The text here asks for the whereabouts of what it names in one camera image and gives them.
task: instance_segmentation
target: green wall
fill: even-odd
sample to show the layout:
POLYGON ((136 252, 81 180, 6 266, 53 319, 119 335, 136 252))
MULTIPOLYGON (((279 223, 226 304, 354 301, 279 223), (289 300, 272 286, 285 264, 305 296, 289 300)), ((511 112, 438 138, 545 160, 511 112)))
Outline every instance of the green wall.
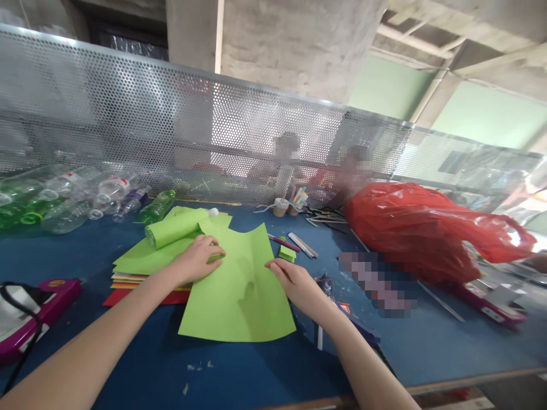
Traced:
MULTIPOLYGON (((369 55, 350 106, 408 120, 433 74, 369 55)), ((464 81, 433 129, 485 144, 521 149, 547 124, 547 104, 464 81)))
POLYGON ((422 99, 432 74, 369 55, 348 105, 408 120, 422 99))
POLYGON ((465 81, 433 129, 485 144, 521 149, 547 123, 547 105, 465 81))

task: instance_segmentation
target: red plastic bag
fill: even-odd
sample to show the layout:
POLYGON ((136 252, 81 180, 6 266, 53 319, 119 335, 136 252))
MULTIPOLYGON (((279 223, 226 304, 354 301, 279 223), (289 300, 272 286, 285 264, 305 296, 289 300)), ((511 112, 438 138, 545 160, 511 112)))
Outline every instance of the red plastic bag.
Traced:
POLYGON ((489 262, 529 257, 536 239, 505 215, 454 205, 445 195, 412 182, 374 182, 349 202, 345 217, 361 240, 405 272, 428 283, 465 283, 480 277, 462 241, 489 262), (520 236, 511 243, 507 229, 520 236))

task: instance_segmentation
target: pen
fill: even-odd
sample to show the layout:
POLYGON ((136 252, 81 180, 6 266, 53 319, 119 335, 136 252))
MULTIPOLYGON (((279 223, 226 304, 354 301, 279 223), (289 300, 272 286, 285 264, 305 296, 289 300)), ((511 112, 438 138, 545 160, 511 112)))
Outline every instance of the pen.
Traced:
POLYGON ((308 250, 308 248, 306 248, 304 245, 302 245, 302 242, 300 242, 297 238, 296 238, 296 235, 292 232, 289 233, 289 238, 291 238, 295 244, 297 244, 300 249, 302 249, 304 251, 304 253, 306 255, 308 255, 311 259, 313 259, 313 255, 312 253, 308 250))
POLYGON ((294 246, 293 244, 290 244, 289 242, 286 242, 284 241, 283 239, 279 239, 277 236, 274 236, 274 235, 270 235, 268 234, 268 237, 274 241, 274 242, 277 242, 277 243, 280 243, 281 245, 289 248, 289 249, 292 249, 293 251, 295 252, 300 252, 300 248, 299 247, 296 247, 294 246))

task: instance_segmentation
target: green plastic bottle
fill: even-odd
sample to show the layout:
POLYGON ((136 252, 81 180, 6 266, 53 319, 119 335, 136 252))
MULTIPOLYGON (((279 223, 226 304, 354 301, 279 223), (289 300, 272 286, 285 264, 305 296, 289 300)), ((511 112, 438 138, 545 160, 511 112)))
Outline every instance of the green plastic bottle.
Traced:
POLYGON ((0 229, 8 229, 17 225, 24 212, 25 204, 21 202, 14 202, 0 207, 0 229))
POLYGON ((36 179, 5 182, 0 186, 0 207, 28 200, 42 188, 42 183, 36 179))
POLYGON ((25 208, 25 213, 21 217, 21 223, 25 225, 34 225, 40 223, 46 213, 57 205, 61 205, 66 200, 62 196, 52 201, 35 198, 25 208))
POLYGON ((138 213, 138 220, 146 225, 159 222, 175 202, 176 192, 173 190, 163 191, 155 198, 150 205, 145 206, 138 213))

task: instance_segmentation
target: red paper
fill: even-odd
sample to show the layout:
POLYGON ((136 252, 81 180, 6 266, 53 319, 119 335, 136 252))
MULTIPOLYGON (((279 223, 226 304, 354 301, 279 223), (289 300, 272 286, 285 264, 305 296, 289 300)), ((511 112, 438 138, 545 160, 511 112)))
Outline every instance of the red paper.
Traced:
MULTIPOLYGON (((132 289, 115 289, 110 296, 104 301, 103 306, 114 306, 124 297, 126 297, 132 289)), ((190 297, 190 292, 171 292, 167 297, 160 303, 160 305, 184 305, 188 302, 190 297)))

